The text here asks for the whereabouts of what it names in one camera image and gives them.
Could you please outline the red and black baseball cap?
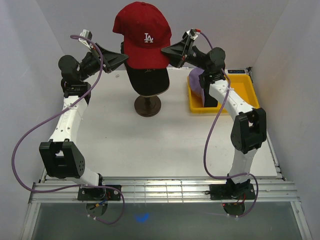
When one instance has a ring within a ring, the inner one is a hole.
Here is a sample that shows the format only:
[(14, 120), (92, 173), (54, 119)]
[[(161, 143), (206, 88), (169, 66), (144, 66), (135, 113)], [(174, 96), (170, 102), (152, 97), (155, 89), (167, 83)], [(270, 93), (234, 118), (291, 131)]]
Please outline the red and black baseball cap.
[(171, 28), (152, 4), (135, 1), (115, 17), (113, 30), (123, 35), (123, 51), (132, 69), (165, 69), (170, 60), (162, 49), (171, 45)]

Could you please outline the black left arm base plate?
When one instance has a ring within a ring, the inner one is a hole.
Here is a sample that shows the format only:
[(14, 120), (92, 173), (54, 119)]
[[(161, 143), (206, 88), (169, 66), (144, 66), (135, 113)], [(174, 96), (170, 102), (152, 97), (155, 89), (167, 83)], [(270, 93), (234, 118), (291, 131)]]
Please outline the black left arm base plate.
[(121, 185), (106, 185), (110, 188), (80, 188), (77, 195), (78, 201), (119, 201), (121, 196), (118, 191), (122, 190)]

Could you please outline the black baseball cap gold logo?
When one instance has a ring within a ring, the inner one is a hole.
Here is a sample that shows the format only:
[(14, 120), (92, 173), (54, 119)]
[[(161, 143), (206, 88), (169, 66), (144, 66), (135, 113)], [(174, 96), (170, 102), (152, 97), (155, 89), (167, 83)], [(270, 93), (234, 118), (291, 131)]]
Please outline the black baseball cap gold logo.
[(170, 78), (166, 68), (134, 69), (127, 67), (126, 72), (131, 86), (141, 96), (157, 96), (170, 87)]

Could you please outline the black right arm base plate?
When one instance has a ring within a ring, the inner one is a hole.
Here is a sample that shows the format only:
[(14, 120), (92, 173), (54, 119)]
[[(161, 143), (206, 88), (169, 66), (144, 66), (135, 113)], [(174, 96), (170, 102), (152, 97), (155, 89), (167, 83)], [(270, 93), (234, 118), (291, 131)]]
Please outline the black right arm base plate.
[(211, 200), (254, 200), (256, 192), (254, 186), (250, 183), (247, 187), (232, 191), (227, 188), (226, 184), (210, 184), (209, 189), (205, 192), (210, 195)]

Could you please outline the black cap white NY logo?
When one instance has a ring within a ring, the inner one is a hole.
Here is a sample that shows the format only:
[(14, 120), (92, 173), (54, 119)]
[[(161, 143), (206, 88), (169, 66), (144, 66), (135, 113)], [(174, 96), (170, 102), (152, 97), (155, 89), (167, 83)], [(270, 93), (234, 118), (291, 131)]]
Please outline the black cap white NY logo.
[(218, 101), (209, 94), (208, 89), (203, 90), (203, 106), (205, 108), (215, 108), (218, 106)]

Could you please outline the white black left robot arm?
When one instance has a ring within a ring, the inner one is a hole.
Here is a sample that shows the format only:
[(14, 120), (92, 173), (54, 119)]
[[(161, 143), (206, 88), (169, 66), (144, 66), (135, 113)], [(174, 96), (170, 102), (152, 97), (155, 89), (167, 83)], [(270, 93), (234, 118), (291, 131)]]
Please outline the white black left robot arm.
[(128, 56), (106, 50), (99, 44), (89, 48), (81, 62), (71, 55), (64, 55), (58, 61), (62, 76), (63, 114), (49, 140), (40, 143), (39, 152), (50, 177), (90, 185), (88, 193), (95, 200), (100, 200), (106, 195), (102, 177), (88, 169), (76, 146), (78, 129), (91, 98), (91, 85), (86, 80), (100, 70), (106, 73), (116, 70)]

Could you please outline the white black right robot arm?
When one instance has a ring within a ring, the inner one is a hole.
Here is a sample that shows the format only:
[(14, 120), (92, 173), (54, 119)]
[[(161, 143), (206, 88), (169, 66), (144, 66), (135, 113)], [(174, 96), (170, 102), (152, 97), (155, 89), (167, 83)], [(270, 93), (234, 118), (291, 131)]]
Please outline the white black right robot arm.
[(225, 72), (225, 51), (220, 47), (214, 47), (207, 53), (200, 51), (194, 45), (199, 34), (201, 31), (198, 29), (186, 31), (181, 41), (162, 48), (161, 52), (173, 67), (181, 68), (184, 63), (189, 63), (202, 69), (200, 87), (231, 116), (230, 140), (234, 157), (229, 173), (222, 178), (226, 181), (222, 189), (224, 194), (237, 199), (250, 187), (254, 157), (267, 138), (266, 111), (253, 107), (231, 88), (231, 80)]

